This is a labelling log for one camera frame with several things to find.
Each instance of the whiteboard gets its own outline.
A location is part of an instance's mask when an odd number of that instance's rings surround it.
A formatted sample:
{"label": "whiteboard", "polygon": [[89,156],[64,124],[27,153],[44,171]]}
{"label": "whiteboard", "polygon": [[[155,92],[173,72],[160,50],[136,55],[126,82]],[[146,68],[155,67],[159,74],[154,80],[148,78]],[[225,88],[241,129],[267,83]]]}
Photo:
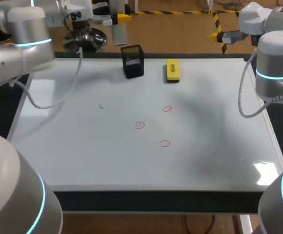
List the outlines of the whiteboard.
{"label": "whiteboard", "polygon": [[[266,112],[240,116],[241,58],[179,59],[181,80],[165,82],[165,59],[146,59],[126,79],[120,59],[84,59],[68,100],[50,110],[22,97],[9,140],[53,191],[264,191],[283,171]],[[65,94],[78,60],[57,59],[30,75],[33,98]],[[262,105],[252,68],[243,109]]]}

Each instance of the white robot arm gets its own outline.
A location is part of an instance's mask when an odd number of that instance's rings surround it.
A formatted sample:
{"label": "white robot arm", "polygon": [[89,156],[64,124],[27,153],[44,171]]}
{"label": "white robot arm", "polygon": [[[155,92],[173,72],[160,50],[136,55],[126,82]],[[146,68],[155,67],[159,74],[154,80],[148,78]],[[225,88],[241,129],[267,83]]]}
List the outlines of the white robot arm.
{"label": "white robot arm", "polygon": [[[110,1],[110,12],[124,14],[124,5],[124,0]],[[80,27],[93,16],[91,0],[0,1],[1,29],[11,34],[17,45],[0,45],[0,84],[53,65],[55,55],[48,28],[63,25],[68,17]],[[114,44],[126,44],[125,24],[109,26],[113,27]]]}
{"label": "white robot arm", "polygon": [[[239,26],[252,36],[252,43],[258,44],[253,56],[258,55],[256,93],[266,101],[263,108],[273,102],[283,103],[283,7],[271,10],[252,2],[240,12]],[[258,213],[260,226],[253,234],[283,234],[283,173],[263,193]]]}

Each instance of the whiteboard eraser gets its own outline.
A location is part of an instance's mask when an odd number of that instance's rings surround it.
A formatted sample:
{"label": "whiteboard eraser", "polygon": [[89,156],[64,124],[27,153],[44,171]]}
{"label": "whiteboard eraser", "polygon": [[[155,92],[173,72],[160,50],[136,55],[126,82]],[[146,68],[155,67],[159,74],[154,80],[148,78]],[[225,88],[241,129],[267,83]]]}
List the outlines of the whiteboard eraser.
{"label": "whiteboard eraser", "polygon": [[177,59],[168,59],[166,61],[166,80],[168,83],[180,82],[180,67]]}

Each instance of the red drawn circle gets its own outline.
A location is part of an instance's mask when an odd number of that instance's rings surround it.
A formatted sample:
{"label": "red drawn circle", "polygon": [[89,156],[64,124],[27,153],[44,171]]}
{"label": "red drawn circle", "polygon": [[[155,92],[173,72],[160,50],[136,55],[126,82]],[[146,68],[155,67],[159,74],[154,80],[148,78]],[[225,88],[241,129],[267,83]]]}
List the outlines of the red drawn circle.
{"label": "red drawn circle", "polygon": [[170,110],[172,110],[171,106],[166,106],[162,109],[164,112],[169,112]]}
{"label": "red drawn circle", "polygon": [[144,126],[145,126],[145,124],[143,122],[139,121],[139,122],[136,122],[135,128],[136,129],[142,129]]}
{"label": "red drawn circle", "polygon": [[160,145],[162,147],[168,147],[170,144],[171,144],[171,142],[168,141],[168,140],[163,140],[163,141],[160,142]]}

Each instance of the black cable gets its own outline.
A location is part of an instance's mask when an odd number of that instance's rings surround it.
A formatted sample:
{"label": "black cable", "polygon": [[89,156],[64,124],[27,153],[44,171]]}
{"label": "black cable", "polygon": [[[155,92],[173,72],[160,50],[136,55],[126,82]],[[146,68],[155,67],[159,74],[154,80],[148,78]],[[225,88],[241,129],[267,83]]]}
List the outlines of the black cable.
{"label": "black cable", "polygon": [[67,30],[68,30],[69,32],[71,32],[71,30],[70,30],[70,28],[69,28],[68,25],[67,25],[67,18],[68,18],[69,16],[71,16],[71,15],[72,15],[72,13],[66,15],[66,16],[64,17],[64,20],[63,20],[63,23],[64,23],[65,27],[67,28]]}
{"label": "black cable", "polygon": [[188,228],[188,226],[187,226],[187,216],[184,214],[184,215],[182,216],[182,219],[183,219],[183,225],[185,226],[185,229],[186,229],[186,233],[187,233],[187,234],[190,234],[190,230],[189,230],[189,228]]}
{"label": "black cable", "polygon": [[206,232],[205,232],[204,234],[208,234],[208,233],[212,230],[212,228],[213,228],[213,226],[214,226],[214,223],[215,223],[215,215],[213,214],[213,215],[212,215],[212,222],[211,222],[211,225],[210,225],[210,227],[208,228],[208,230],[206,230]]}

